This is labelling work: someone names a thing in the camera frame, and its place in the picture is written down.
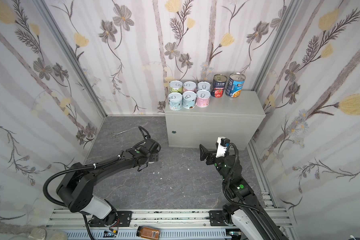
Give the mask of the pink label can back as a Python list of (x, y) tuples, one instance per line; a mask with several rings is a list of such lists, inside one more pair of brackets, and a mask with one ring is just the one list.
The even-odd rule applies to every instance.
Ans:
[(197, 91), (196, 106), (199, 108), (206, 108), (210, 102), (211, 93), (207, 90)]

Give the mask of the pink label can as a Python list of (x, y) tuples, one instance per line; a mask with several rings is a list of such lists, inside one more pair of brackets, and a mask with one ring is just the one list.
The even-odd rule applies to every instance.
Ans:
[(196, 93), (197, 92), (197, 84), (192, 81), (183, 83), (183, 92), (185, 93), (188, 91), (192, 91), (192, 92)]
[(211, 93), (207, 90), (197, 91), (196, 106), (199, 108), (206, 108), (210, 102)]

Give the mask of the pink label can front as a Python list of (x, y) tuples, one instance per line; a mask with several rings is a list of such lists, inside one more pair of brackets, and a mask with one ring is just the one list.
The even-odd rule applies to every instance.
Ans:
[(197, 92), (197, 84), (192, 81), (183, 83), (183, 92), (185, 93), (188, 91), (192, 91), (192, 92), (196, 93)]

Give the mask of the green label can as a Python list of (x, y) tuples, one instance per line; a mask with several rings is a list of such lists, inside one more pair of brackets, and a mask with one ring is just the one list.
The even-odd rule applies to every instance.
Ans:
[(170, 93), (183, 93), (183, 83), (181, 81), (171, 81), (169, 83)]

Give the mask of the blue label can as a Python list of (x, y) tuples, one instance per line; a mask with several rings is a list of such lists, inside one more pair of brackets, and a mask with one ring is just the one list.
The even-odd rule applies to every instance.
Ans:
[(226, 95), (230, 98), (240, 96), (246, 76), (242, 73), (232, 73), (229, 76), (226, 86)]

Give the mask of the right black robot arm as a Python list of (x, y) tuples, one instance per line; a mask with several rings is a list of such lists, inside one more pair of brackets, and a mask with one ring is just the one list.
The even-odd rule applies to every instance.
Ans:
[(222, 156), (200, 145), (200, 160), (213, 165), (222, 177), (222, 191), (229, 202), (217, 221), (240, 229), (245, 240), (287, 240), (260, 204), (253, 189), (242, 176), (239, 150), (230, 143)]

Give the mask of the teal can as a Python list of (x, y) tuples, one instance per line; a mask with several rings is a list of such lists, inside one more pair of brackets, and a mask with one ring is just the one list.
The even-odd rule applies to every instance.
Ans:
[(169, 107), (172, 111), (178, 111), (183, 107), (183, 95), (177, 92), (169, 94)]
[(183, 108), (193, 109), (196, 106), (197, 94), (193, 91), (183, 93)]
[(211, 84), (209, 82), (199, 82), (197, 84), (197, 91), (205, 90), (210, 92), (211, 91)]

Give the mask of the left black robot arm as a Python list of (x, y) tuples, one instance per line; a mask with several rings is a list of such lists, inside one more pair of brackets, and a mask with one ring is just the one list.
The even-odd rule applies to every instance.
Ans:
[(120, 222), (117, 210), (106, 200), (94, 195), (94, 187), (106, 178), (124, 170), (148, 167), (157, 162), (161, 145), (153, 140), (149, 132), (139, 126), (143, 140), (116, 157), (94, 163), (72, 165), (67, 170), (49, 177), (43, 186), (43, 194), (51, 203), (68, 208), (72, 213), (92, 215), (105, 227), (113, 227)]

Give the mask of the red dark label can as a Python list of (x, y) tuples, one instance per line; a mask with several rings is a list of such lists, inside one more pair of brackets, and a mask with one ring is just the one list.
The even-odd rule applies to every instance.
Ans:
[(214, 75), (212, 82), (212, 90), (211, 90), (212, 97), (220, 98), (223, 96), (227, 79), (228, 78), (225, 75), (221, 75), (221, 74)]

